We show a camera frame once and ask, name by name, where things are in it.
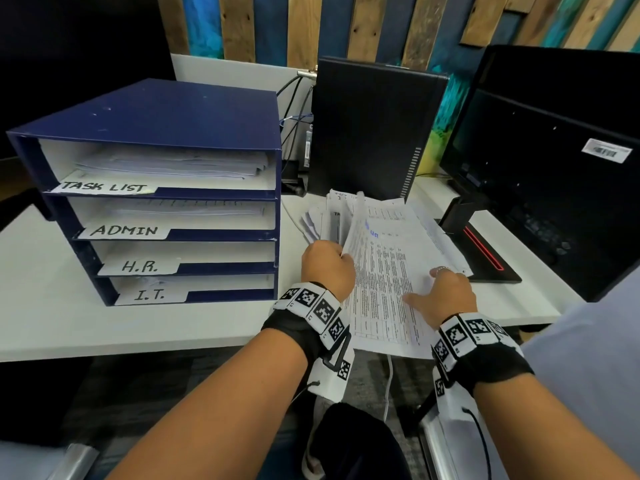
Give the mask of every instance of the file organizer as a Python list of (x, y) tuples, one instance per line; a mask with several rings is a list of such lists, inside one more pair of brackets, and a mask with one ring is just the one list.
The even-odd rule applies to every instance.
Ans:
[[(275, 92), (146, 79), (8, 135), (106, 305), (277, 298)], [(123, 149), (196, 150), (238, 161), (259, 153), (268, 165), (245, 179), (92, 173), (74, 165)], [(124, 214), (132, 205), (236, 206), (251, 214)]]

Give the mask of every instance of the shoe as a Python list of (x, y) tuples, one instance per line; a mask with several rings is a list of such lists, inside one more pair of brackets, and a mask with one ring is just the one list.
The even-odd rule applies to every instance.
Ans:
[(316, 429), (320, 425), (320, 421), (324, 418), (324, 414), (333, 405), (333, 401), (329, 401), (324, 397), (317, 396), (316, 403), (314, 404), (314, 423), (311, 427), (311, 433), (309, 434), (309, 441), (307, 442), (307, 449), (305, 455), (302, 457), (302, 475), (307, 480), (323, 480), (324, 470), (320, 465), (320, 460), (311, 456), (309, 450), (311, 449), (311, 443), (313, 443), (314, 436), (316, 435)]

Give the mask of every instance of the person's left arm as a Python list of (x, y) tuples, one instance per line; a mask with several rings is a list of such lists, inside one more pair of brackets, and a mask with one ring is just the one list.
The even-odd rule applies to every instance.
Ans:
[[(341, 251), (328, 241), (309, 246), (302, 281), (343, 301), (355, 270)], [(108, 480), (255, 478), (308, 366), (294, 339), (262, 330), (142, 437)]]

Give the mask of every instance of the white desk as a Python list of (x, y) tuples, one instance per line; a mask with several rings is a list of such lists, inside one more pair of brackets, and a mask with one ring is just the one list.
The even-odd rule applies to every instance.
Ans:
[[(455, 193), (437, 179), (416, 182), (412, 192), (434, 217), (442, 215)], [(294, 218), (316, 200), (322, 198), (283, 197)], [(486, 216), (476, 215), (472, 224), (524, 279), (518, 285), (474, 285), (482, 312), (502, 325), (545, 323), (580, 301), (491, 215), (478, 214)], [(279, 293), (300, 280), (306, 247), (282, 209)], [(260, 330), (271, 306), (104, 306), (58, 225), (34, 207), (0, 233), (0, 269), (0, 362), (243, 345)]]

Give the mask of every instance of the person's left hand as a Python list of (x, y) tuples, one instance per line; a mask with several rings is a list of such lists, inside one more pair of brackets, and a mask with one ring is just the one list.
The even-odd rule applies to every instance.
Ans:
[(356, 270), (342, 246), (332, 241), (316, 241), (302, 254), (302, 281), (317, 282), (343, 302), (356, 284)]

